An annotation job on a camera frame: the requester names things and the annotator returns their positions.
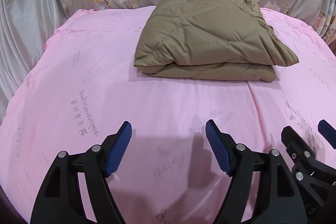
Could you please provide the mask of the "olive quilted jacket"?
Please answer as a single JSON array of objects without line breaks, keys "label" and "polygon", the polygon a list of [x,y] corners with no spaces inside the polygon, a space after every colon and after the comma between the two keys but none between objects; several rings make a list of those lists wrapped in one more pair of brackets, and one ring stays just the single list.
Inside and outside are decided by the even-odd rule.
[{"label": "olive quilted jacket", "polygon": [[152,77],[271,83],[276,66],[298,62],[254,0],[160,0],[133,64]]}]

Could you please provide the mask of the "pink bed sheet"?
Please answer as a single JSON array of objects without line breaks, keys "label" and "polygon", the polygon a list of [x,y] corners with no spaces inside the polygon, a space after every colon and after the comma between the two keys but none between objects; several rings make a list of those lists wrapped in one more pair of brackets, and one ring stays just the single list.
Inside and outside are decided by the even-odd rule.
[{"label": "pink bed sheet", "polygon": [[60,151],[82,153],[131,123],[132,138],[108,180],[127,223],[212,223],[230,178],[205,136],[212,119],[254,151],[277,149],[292,126],[317,159],[335,166],[319,134],[335,124],[335,57],[306,23],[262,9],[299,58],[276,67],[272,83],[149,77],[134,65],[152,7],[80,10],[46,42],[41,59],[10,100],[1,124],[1,186],[27,221]]}]

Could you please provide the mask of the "white satin curtain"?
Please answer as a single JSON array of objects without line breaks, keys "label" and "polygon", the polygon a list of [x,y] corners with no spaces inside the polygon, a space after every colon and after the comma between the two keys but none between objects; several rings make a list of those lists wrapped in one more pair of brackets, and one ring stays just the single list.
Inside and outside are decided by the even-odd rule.
[{"label": "white satin curtain", "polygon": [[65,19],[59,0],[1,0],[1,117]]}]

